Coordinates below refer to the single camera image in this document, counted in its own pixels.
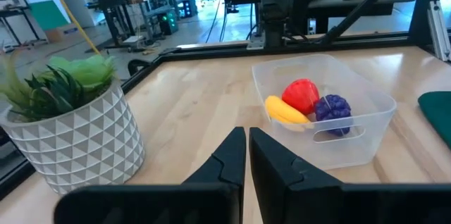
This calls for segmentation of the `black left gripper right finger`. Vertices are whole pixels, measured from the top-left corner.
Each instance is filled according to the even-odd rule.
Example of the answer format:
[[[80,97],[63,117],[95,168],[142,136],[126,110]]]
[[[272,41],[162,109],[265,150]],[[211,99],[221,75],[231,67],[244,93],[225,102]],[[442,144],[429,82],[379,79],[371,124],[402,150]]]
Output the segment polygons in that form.
[[[353,184],[249,130],[264,224],[451,224],[451,184]]]

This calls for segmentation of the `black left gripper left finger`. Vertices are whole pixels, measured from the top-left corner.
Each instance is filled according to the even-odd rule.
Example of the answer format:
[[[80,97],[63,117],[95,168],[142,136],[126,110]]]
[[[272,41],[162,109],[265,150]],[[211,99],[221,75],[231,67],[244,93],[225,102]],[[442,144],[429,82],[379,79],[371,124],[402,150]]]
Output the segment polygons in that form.
[[[92,185],[57,203],[54,224],[242,224],[246,134],[236,127],[179,185]]]

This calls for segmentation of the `yellow toy banana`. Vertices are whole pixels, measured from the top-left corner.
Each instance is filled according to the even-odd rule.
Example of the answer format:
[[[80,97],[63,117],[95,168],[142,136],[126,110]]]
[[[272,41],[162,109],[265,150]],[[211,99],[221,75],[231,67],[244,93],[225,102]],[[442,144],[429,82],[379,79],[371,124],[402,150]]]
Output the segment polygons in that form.
[[[282,123],[310,123],[310,120],[277,96],[268,96],[264,102],[270,118]]]

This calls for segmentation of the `purple toy grapes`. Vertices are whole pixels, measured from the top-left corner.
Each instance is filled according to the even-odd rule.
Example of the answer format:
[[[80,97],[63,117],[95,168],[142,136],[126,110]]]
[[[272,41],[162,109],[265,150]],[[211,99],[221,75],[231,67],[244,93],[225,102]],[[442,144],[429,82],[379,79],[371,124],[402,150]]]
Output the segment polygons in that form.
[[[314,113],[317,121],[351,117],[351,107],[347,100],[337,94],[321,97],[315,104]]]

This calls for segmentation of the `red toy bell pepper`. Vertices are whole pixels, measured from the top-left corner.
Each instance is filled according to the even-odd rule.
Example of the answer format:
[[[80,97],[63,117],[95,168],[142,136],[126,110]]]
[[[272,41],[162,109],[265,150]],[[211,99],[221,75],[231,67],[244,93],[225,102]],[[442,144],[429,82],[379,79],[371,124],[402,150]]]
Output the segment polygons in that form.
[[[319,101],[317,86],[310,79],[298,79],[290,83],[281,96],[282,100],[304,115],[314,112]]]

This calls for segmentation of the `clear plastic container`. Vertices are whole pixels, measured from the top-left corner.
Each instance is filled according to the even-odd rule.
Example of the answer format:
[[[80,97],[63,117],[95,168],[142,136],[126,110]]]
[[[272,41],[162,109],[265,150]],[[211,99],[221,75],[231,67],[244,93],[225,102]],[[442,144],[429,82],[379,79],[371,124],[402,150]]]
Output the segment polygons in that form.
[[[358,166],[375,156],[395,112],[395,100],[345,63],[328,54],[313,54],[257,63],[252,67],[261,100],[280,96],[295,80],[309,79],[322,97],[344,98],[350,116],[310,124],[271,120],[271,135],[284,147],[318,168]]]

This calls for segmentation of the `artificial plant in patterned pot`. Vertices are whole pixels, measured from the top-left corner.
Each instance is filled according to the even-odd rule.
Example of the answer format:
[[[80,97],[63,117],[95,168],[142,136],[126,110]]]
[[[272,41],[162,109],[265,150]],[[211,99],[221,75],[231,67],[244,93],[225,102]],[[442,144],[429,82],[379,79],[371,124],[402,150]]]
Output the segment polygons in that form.
[[[55,193],[121,185],[140,169],[144,142],[112,58],[53,57],[23,79],[15,58],[0,58],[0,126]]]

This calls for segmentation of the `dark green cloth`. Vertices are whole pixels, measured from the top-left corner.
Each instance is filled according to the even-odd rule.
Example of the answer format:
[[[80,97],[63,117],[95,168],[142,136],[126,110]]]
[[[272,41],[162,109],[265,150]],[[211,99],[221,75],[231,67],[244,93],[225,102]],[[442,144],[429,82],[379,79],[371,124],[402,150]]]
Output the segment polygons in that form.
[[[424,93],[418,103],[427,121],[451,150],[451,91]]]

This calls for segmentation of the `computer tower with green lights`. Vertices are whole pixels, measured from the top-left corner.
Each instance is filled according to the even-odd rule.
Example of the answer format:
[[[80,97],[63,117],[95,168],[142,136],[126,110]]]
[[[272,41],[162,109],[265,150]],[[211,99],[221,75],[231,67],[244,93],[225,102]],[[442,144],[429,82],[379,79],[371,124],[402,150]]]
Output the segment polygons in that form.
[[[164,35],[172,35],[178,31],[178,24],[174,10],[158,14],[159,25]]]

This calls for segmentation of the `dark desk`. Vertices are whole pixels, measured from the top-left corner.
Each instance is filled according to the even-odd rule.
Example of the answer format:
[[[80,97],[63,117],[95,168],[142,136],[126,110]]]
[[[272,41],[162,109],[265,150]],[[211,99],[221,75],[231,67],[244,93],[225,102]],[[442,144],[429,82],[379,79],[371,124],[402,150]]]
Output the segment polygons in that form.
[[[323,34],[337,26],[362,0],[313,0],[309,5],[308,30]],[[349,29],[347,35],[399,32],[407,29],[411,16],[400,13],[398,6],[414,5],[415,0],[378,0]]]

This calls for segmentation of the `wooden desk with black legs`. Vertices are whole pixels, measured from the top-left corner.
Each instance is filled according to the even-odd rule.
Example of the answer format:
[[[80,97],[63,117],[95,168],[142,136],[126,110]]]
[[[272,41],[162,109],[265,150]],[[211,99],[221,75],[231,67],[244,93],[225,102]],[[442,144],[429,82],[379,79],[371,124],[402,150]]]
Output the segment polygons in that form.
[[[98,50],[103,49],[123,49],[130,45],[125,40],[135,36],[136,42],[146,42],[149,36],[152,36],[152,31],[148,28],[148,17],[156,14],[155,10],[145,12],[142,4],[154,0],[97,0],[86,4],[88,9],[99,9],[103,12],[106,24],[111,38],[96,46]],[[128,6],[138,5],[141,9],[141,17],[143,23],[138,23],[134,27],[128,12]]]

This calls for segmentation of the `silver aluminium extrusion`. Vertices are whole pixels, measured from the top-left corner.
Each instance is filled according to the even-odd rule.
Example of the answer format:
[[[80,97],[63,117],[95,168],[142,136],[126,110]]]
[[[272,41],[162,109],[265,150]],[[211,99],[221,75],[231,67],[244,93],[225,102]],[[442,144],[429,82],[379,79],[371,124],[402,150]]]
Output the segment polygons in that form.
[[[435,56],[444,62],[451,62],[451,42],[445,25],[445,17],[439,1],[430,1],[427,10]]]

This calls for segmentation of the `cardboard box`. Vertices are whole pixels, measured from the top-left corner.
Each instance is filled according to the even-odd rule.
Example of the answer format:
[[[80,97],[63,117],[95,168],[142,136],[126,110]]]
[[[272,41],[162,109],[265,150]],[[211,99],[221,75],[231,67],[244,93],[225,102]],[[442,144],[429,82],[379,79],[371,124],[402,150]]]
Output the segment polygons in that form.
[[[68,36],[79,33],[77,26],[74,23],[55,27],[44,31],[47,41],[49,43],[62,42]]]

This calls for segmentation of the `black equipment cart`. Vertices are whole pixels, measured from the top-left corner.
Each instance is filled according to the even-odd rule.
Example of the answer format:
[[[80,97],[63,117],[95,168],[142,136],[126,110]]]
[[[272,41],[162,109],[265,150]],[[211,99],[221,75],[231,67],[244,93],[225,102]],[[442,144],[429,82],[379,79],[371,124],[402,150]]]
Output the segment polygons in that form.
[[[13,2],[13,4],[6,4],[3,6],[3,8],[0,9],[0,23],[3,23],[6,26],[6,29],[9,31],[9,33],[12,35],[12,38],[16,41],[16,44],[13,45],[14,48],[20,47],[20,46],[34,46],[38,42],[43,41],[39,37],[39,35],[36,32],[36,29],[32,25],[29,17],[27,16],[26,10],[31,10],[31,6],[28,3],[27,0],[0,0],[0,1],[10,1]],[[22,16],[24,17],[28,27],[32,31],[33,35],[35,36],[34,39],[30,41],[26,41],[25,43],[22,43],[16,32],[13,30],[11,24],[8,22],[7,18],[14,17],[14,16]]]

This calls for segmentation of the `black aluminium table frame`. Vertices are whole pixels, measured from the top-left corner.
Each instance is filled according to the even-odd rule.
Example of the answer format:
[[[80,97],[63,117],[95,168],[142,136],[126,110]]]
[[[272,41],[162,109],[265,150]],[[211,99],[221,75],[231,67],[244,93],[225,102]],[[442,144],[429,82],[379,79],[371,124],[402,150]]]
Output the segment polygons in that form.
[[[424,47],[432,43],[430,27],[426,22],[426,7],[430,1],[416,0],[412,21],[407,32],[393,34],[367,34],[342,36],[358,17],[369,12],[371,4],[376,0],[364,0],[336,27],[333,27],[325,35],[313,38],[310,42],[299,44],[291,43],[285,47],[247,50],[244,44],[223,43],[210,46],[174,48],[168,49],[157,56],[153,61],[141,61],[134,59],[128,63],[130,78],[121,85],[125,93],[130,92],[153,70],[163,62],[187,61],[209,58],[235,58],[244,56],[293,54],[308,51],[339,51],[354,49],[386,48],[391,46],[418,46]]]

